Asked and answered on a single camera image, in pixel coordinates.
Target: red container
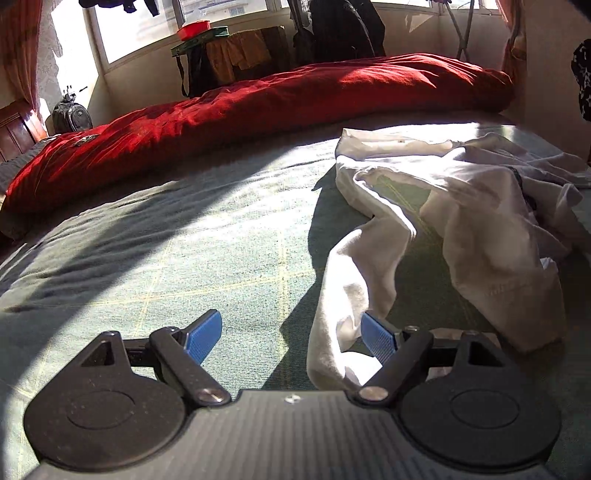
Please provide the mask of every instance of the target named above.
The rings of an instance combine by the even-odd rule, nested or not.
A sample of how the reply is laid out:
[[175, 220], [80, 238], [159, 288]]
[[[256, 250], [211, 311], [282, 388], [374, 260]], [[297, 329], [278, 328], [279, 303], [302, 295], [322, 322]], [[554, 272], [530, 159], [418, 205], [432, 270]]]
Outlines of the red container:
[[209, 20], [197, 20], [181, 28], [177, 35], [182, 41], [185, 41], [209, 30], [211, 27]]

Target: blue tab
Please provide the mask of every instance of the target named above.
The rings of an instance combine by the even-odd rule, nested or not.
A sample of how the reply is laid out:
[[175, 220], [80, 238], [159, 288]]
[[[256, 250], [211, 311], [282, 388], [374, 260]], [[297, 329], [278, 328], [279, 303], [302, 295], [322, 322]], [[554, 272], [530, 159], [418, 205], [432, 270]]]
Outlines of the blue tab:
[[221, 336], [222, 315], [215, 310], [187, 334], [185, 350], [193, 360], [201, 364]]
[[394, 335], [367, 313], [361, 316], [361, 338], [382, 365], [396, 353]]

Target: window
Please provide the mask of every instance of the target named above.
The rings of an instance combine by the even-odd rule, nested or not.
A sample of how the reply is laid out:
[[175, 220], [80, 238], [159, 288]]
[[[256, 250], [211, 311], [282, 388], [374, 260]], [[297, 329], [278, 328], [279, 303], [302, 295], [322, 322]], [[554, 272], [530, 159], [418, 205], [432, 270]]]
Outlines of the window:
[[230, 9], [231, 17], [237, 17], [238, 15], [244, 15], [244, 7], [234, 7]]
[[[467, 10], [470, 8], [470, 0], [452, 0], [449, 6], [451, 8]], [[498, 9], [496, 0], [476, 0], [474, 2], [474, 10], [482, 10], [483, 13], [498, 11]]]
[[267, 10], [274, 0], [155, 0], [160, 12], [152, 16], [144, 2], [136, 1], [136, 11], [123, 7], [95, 7], [96, 22], [107, 61], [122, 57], [177, 32], [180, 25], [197, 20], [211, 22]]
[[176, 33], [177, 20], [170, 0], [165, 7], [157, 0], [159, 15], [153, 17], [144, 2], [136, 2], [136, 11], [126, 13], [123, 7], [95, 7], [96, 20], [109, 63], [139, 48]]
[[238, 15], [267, 10], [266, 0], [180, 0], [184, 22], [217, 22]]
[[380, 4], [397, 4], [397, 5], [413, 5], [415, 7], [431, 7], [429, 0], [374, 0], [374, 3]]

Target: metal screw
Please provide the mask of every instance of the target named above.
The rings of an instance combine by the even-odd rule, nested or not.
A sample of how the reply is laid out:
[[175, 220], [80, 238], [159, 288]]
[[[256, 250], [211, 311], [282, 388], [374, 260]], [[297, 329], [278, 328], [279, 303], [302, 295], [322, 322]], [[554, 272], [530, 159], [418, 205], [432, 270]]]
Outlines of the metal screw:
[[417, 333], [418, 331], [419, 331], [419, 328], [417, 326], [406, 325], [406, 327], [404, 327], [401, 332], [400, 340], [402, 340], [402, 341], [400, 342], [399, 346], [401, 346], [404, 342], [406, 342], [413, 333]]
[[298, 403], [301, 400], [301, 397], [299, 395], [292, 393], [291, 395], [288, 395], [286, 398], [284, 398], [284, 400], [287, 403], [290, 403], [293, 405], [295, 403]]
[[219, 388], [203, 388], [197, 393], [197, 398], [203, 403], [215, 405], [228, 400], [228, 392]]
[[388, 390], [382, 387], [363, 387], [359, 396], [366, 401], [382, 401], [388, 398]]

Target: ironing board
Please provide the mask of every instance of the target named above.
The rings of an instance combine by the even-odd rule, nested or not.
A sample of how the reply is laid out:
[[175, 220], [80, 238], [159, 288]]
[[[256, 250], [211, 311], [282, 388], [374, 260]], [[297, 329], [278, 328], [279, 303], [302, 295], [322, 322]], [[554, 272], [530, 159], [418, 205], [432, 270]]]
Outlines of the ironing board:
[[440, 3], [443, 3], [446, 6], [447, 12], [449, 13], [450, 18], [452, 19], [453, 26], [456, 29], [457, 37], [460, 39], [460, 45], [457, 48], [456, 58], [460, 60], [460, 58], [462, 57], [462, 52], [464, 52], [466, 61], [470, 62], [470, 56], [468, 55], [467, 48], [468, 40], [470, 39], [470, 30], [472, 29], [472, 17], [474, 16], [474, 6], [476, 0], [470, 0], [470, 10], [468, 10], [468, 22], [466, 24], [466, 32], [463, 35], [459, 25], [457, 24], [456, 17], [449, 6], [449, 2], [450, 0], [443, 0]]

